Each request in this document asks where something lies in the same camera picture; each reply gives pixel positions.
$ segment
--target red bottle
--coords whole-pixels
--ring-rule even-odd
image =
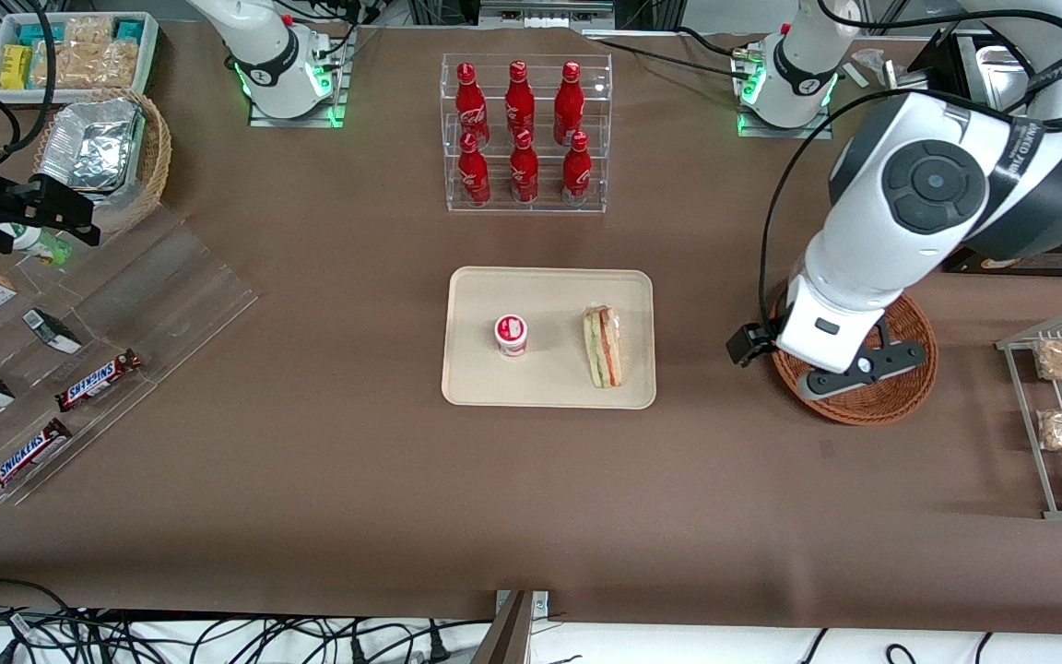
[[[539,155],[531,148],[531,132],[519,131],[514,135],[511,152],[511,197],[520,203],[530,203],[539,197]]]
[[[530,131],[534,138],[534,92],[528,85],[528,64],[523,59],[511,63],[511,85],[507,88],[507,129],[511,136]]]
[[[589,171],[593,157],[589,156],[589,136],[582,131],[572,134],[572,149],[564,156],[564,205],[579,207],[589,192]]]
[[[485,124],[485,95],[481,93],[478,76],[469,63],[458,65],[457,106],[461,130],[478,139],[478,148],[485,148],[485,143],[490,143],[490,125]]]
[[[461,135],[458,169],[468,199],[466,202],[476,207],[485,205],[490,201],[490,172],[485,169],[485,157],[478,151],[478,138],[473,134]]]
[[[564,63],[564,82],[555,92],[555,142],[568,146],[572,132],[584,118],[584,91],[581,89],[581,65]]]

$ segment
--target wicker basket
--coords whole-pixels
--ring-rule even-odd
[[[841,395],[825,399],[808,401],[798,394],[798,379],[812,367],[791,354],[777,352],[772,364],[789,390],[810,409],[843,424],[889,424],[909,415],[924,403],[932,384],[937,381],[937,339],[928,319],[918,304],[907,294],[901,295],[885,313],[892,338],[919,341],[926,352],[926,361],[907,374],[893,375],[874,386],[856,388]],[[879,345],[879,331],[872,328],[867,340],[869,347]]]
[[[134,201],[126,206],[113,206],[105,201],[93,210],[93,223],[104,233],[119,233],[134,226],[147,218],[161,198],[166,186],[166,176],[170,172],[170,130],[166,120],[158,113],[153,101],[132,89],[109,88],[97,89],[88,97],[88,101],[108,101],[121,97],[142,106],[147,127],[142,134],[142,152],[140,152],[138,172],[139,190]],[[35,154],[35,170],[44,156],[47,139],[51,137],[54,118],[48,119],[47,126],[38,138],[38,152]]]

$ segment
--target snickers bar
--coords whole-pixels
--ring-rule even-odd
[[[21,450],[17,450],[11,455],[11,458],[5,459],[3,465],[0,465],[0,492],[13,479],[17,478],[18,472],[22,471],[22,467],[29,463],[37,463],[47,453],[55,450],[71,437],[72,433],[68,432],[68,428],[59,423],[59,420],[53,418],[47,426],[44,426],[42,431],[37,437],[22,446]]]
[[[84,381],[76,382],[75,386],[55,395],[55,403],[59,405],[59,412],[70,411],[81,402],[101,394],[102,391],[105,391],[105,388],[120,381],[122,375],[141,365],[142,361],[134,354],[134,350],[126,348],[125,353],[119,354],[119,356],[110,359],[108,364],[93,371]]]

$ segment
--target yellow package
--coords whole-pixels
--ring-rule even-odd
[[[22,89],[25,87],[27,72],[31,68],[31,49],[27,46],[7,44],[3,47],[3,71],[0,72],[0,88]]]

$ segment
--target plastic-wrapped sandwich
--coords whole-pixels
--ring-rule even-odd
[[[620,320],[612,307],[590,307],[584,312],[584,350],[589,356],[589,371],[595,387],[622,386]]]

